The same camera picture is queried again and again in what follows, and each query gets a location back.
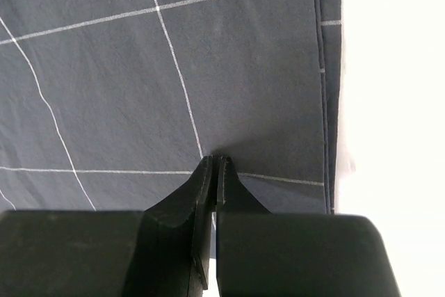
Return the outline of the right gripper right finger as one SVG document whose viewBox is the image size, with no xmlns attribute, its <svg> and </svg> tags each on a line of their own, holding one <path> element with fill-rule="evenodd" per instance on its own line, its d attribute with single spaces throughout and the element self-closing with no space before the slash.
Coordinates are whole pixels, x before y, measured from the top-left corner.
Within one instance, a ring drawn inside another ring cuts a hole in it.
<svg viewBox="0 0 445 297">
<path fill-rule="evenodd" d="M 362 216 L 274 214 L 223 157 L 216 196 L 221 296 L 399 296 L 375 225 Z"/>
</svg>

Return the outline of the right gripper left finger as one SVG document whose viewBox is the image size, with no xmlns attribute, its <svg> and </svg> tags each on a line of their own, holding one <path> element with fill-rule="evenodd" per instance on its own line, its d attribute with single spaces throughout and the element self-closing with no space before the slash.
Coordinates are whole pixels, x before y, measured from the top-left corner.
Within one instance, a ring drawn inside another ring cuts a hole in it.
<svg viewBox="0 0 445 297">
<path fill-rule="evenodd" d="M 213 159 L 145 210 L 123 296 L 201 296 L 209 285 Z"/>
</svg>

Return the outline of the dark grey checked cloth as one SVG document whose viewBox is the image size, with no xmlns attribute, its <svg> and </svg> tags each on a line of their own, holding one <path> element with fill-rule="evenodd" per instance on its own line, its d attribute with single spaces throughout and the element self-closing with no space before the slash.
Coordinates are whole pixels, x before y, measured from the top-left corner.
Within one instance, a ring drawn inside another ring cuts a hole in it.
<svg viewBox="0 0 445 297">
<path fill-rule="evenodd" d="M 1 0 L 1 209 L 146 209 L 206 155 L 334 207 L 341 0 Z"/>
</svg>

